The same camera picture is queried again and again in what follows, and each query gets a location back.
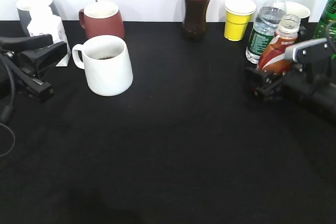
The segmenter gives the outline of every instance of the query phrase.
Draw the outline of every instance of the red mug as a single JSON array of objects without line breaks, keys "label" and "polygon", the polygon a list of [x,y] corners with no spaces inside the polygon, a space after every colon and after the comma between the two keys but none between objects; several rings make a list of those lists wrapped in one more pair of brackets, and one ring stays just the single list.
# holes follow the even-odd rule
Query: red mug
[{"label": "red mug", "polygon": [[79,11],[79,23],[88,39],[100,35],[125,37],[119,7],[111,2],[95,2]]}]

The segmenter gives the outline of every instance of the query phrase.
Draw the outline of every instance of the cola bottle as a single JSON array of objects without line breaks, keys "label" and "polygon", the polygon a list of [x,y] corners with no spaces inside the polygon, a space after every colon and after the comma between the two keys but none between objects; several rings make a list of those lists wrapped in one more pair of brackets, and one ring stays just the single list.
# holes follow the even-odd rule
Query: cola bottle
[{"label": "cola bottle", "polygon": [[182,23],[183,37],[199,41],[206,29],[206,11],[210,0],[184,0],[185,17]]}]

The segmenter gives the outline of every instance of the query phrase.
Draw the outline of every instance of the white mug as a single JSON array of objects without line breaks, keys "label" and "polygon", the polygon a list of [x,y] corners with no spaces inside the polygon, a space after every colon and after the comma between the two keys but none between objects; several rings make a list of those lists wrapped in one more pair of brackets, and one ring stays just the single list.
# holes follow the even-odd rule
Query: white mug
[{"label": "white mug", "polygon": [[[82,52],[83,61],[78,51]],[[89,39],[72,49],[78,68],[85,70],[89,88],[96,94],[109,97],[125,92],[133,82],[133,72],[125,41],[112,35]]]}]

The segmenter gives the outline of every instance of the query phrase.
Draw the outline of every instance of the green bottle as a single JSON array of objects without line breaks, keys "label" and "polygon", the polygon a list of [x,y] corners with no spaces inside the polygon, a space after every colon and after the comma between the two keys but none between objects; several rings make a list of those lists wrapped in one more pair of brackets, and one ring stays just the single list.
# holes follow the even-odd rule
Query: green bottle
[{"label": "green bottle", "polygon": [[[328,0],[323,10],[320,21],[314,33],[314,39],[326,37],[326,26],[329,22],[336,20],[336,0]],[[336,26],[331,28],[330,34],[336,38]]]}]

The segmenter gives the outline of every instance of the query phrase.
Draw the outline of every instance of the coffee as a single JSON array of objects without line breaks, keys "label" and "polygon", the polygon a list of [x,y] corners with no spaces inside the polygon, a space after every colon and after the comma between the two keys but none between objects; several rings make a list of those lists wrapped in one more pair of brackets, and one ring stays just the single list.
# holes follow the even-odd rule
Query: coffee
[{"label": "coffee", "polygon": [[99,60],[108,60],[108,59],[112,59],[112,58],[114,58],[114,56],[103,57],[103,58],[100,58]]}]

